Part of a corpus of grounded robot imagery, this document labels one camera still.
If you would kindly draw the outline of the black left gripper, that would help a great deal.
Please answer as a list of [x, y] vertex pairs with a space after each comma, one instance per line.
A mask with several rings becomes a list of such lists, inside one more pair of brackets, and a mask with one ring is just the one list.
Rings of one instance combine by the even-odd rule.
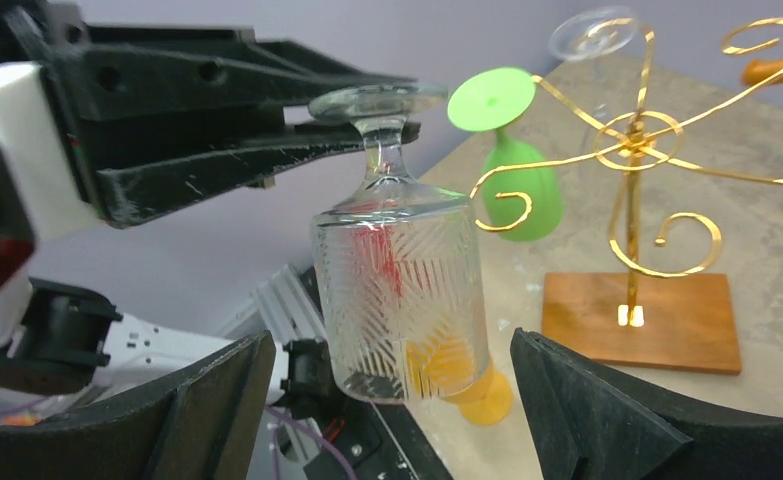
[[98, 206], [80, 121], [231, 107], [289, 107], [334, 90], [401, 84], [292, 40], [251, 41], [230, 29], [87, 25], [65, 6], [0, 1], [0, 64], [32, 61], [79, 197]]

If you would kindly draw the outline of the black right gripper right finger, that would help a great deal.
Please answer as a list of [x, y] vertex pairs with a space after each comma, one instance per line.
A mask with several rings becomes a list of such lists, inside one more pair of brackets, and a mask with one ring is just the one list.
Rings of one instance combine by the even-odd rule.
[[697, 400], [516, 329], [510, 355], [546, 479], [783, 479], [783, 418]]

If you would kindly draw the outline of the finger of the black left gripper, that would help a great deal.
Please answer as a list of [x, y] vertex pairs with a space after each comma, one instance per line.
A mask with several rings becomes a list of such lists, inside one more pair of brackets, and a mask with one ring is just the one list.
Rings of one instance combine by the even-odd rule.
[[199, 153], [96, 172], [102, 217], [116, 228], [142, 225], [326, 157], [361, 152], [355, 127], [309, 122], [255, 138], [209, 143]]

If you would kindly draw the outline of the green plastic goblet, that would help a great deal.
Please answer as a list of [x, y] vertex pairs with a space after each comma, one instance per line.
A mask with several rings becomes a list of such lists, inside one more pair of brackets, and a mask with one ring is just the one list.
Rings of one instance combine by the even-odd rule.
[[500, 67], [466, 80], [447, 105], [448, 120], [456, 128], [495, 135], [470, 196], [481, 198], [488, 217], [476, 225], [508, 241], [539, 240], [553, 232], [563, 216], [554, 170], [540, 165], [545, 158], [536, 148], [508, 132], [532, 104], [536, 90], [528, 72]]

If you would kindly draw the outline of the small clear glass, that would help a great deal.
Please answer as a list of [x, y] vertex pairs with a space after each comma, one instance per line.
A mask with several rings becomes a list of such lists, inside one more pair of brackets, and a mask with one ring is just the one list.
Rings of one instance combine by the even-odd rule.
[[418, 181], [402, 155], [409, 118], [446, 96], [429, 84], [370, 85], [309, 106], [354, 126], [367, 155], [361, 184], [311, 225], [333, 377], [362, 401], [448, 398], [490, 363], [471, 202]]

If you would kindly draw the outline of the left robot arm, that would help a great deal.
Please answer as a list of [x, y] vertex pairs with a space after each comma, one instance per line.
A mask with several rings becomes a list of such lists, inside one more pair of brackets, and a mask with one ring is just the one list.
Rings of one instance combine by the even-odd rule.
[[0, 419], [150, 381], [225, 344], [30, 277], [41, 244], [359, 151], [347, 121], [294, 125], [285, 109], [398, 82], [250, 29], [95, 25], [73, 3], [0, 1]]

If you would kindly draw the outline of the clear wine glass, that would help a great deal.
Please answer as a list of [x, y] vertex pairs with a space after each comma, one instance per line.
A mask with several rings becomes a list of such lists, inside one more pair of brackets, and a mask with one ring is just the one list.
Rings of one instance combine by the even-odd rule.
[[612, 5], [586, 10], [564, 21], [550, 35], [550, 53], [564, 62], [590, 61], [597, 88], [597, 105], [592, 116], [605, 123], [610, 114], [605, 94], [602, 59], [627, 45], [638, 31], [635, 12], [629, 7]]

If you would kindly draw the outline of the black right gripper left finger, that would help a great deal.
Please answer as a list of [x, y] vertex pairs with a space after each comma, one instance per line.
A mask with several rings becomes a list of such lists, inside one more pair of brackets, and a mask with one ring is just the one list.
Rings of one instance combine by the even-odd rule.
[[244, 479], [275, 361], [248, 335], [31, 427], [0, 426], [0, 479]]

